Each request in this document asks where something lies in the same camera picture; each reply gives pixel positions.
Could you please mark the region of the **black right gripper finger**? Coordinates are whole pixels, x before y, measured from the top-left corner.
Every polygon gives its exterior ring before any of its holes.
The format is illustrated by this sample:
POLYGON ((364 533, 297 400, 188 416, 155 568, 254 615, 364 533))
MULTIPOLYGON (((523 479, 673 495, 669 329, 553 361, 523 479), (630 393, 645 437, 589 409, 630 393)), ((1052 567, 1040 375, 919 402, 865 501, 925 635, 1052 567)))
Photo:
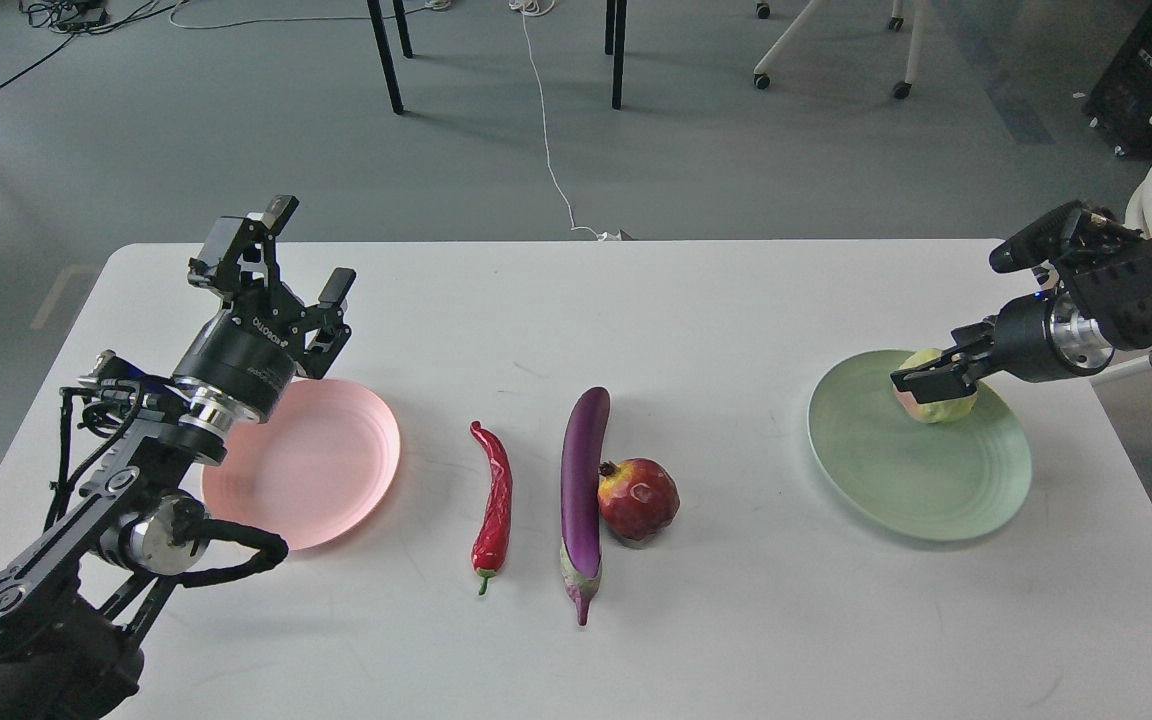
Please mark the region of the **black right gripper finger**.
POLYGON ((996 318, 961 325, 952 331, 950 348, 941 355, 938 369, 952 373, 996 373, 996 318))
POLYGON ((970 397, 979 379, 987 376, 987 363, 978 361, 929 361, 918 366, 890 372, 897 392, 909 393, 919 404, 970 397))

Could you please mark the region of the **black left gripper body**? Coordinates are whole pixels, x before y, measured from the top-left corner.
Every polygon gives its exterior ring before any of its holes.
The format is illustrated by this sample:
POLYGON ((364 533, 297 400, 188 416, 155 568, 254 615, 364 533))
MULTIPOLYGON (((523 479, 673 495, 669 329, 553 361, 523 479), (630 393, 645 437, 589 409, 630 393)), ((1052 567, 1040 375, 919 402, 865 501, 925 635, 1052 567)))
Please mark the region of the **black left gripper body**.
POLYGON ((285 389, 301 377, 305 311, 282 281, 260 290, 212 291, 221 300, 173 370, 196 423, 268 420, 285 389))

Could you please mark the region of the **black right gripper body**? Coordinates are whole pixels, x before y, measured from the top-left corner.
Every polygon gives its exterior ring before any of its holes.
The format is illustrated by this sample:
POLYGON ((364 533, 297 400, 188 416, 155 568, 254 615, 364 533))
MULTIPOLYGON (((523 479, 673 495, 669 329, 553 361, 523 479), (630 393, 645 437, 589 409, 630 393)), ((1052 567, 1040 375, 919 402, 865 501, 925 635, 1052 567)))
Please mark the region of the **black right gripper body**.
POLYGON ((1115 348, 1069 291, 1026 293, 983 319, 986 350, 975 355, 979 378, 1007 373, 1025 382, 1062 381, 1102 372, 1115 348))

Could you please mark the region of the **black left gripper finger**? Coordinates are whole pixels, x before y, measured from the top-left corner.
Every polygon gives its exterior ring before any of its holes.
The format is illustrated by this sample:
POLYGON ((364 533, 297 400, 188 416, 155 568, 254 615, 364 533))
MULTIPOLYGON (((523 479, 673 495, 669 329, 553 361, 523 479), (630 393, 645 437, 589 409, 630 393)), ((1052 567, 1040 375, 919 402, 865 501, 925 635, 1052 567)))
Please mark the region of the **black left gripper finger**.
POLYGON ((356 281, 356 270, 338 266, 329 274, 314 306, 305 311, 305 343, 301 354, 301 377, 321 379, 338 361, 340 351, 353 338, 353 329, 346 323, 348 291, 356 281))
POLYGON ((278 195, 256 213, 219 218, 188 260, 188 283, 209 291, 270 290, 280 281, 276 237, 298 206, 296 196, 278 195))

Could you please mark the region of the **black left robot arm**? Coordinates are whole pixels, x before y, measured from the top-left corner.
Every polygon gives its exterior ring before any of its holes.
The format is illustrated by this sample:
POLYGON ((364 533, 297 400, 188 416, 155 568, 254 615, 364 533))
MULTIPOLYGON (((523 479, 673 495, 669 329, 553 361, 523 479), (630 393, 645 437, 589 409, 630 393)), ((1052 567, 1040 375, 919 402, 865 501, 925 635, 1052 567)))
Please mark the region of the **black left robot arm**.
POLYGON ((101 719, 141 688, 142 643, 179 588, 237 582, 288 555, 270 530, 211 518, 180 483, 217 467, 241 423, 265 423, 293 379, 319 379, 351 338, 355 272, 312 304, 291 291, 276 238, 300 202, 223 217, 189 260, 220 306, 168 376, 106 351, 61 389, 60 450, 74 429, 101 445, 61 461, 41 536, 0 570, 0 719, 101 719))

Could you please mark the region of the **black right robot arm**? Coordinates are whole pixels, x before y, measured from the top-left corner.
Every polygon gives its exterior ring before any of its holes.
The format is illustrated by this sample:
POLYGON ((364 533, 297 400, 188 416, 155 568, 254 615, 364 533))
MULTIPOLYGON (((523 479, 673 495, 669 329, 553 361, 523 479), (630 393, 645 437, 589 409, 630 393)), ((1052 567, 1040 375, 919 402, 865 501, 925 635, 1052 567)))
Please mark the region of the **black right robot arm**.
POLYGON ((982 379, 1024 382, 1101 373, 1119 350, 1144 350, 1152 369, 1152 237, 1079 200, 1047 211, 990 253, 998 274, 1029 270, 1037 291, 952 332, 952 347, 890 373, 915 401, 972 396, 982 379))

